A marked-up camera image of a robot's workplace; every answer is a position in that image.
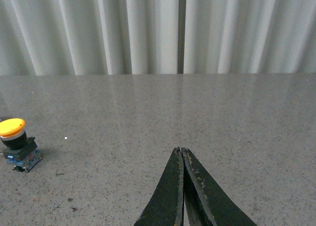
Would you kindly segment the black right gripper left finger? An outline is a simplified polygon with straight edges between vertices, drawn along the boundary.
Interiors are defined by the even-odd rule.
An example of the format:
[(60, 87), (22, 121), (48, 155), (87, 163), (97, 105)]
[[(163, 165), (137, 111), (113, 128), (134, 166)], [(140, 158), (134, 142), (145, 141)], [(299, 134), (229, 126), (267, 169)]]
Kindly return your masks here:
[(181, 149), (173, 149), (155, 191), (135, 222), (136, 226), (184, 224), (184, 162)]

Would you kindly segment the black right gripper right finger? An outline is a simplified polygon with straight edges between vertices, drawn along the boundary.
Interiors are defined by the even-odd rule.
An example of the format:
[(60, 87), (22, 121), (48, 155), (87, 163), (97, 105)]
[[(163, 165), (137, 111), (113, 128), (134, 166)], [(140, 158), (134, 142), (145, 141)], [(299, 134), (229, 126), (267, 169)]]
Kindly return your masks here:
[(197, 157), (182, 148), (185, 204), (191, 226), (254, 226)]

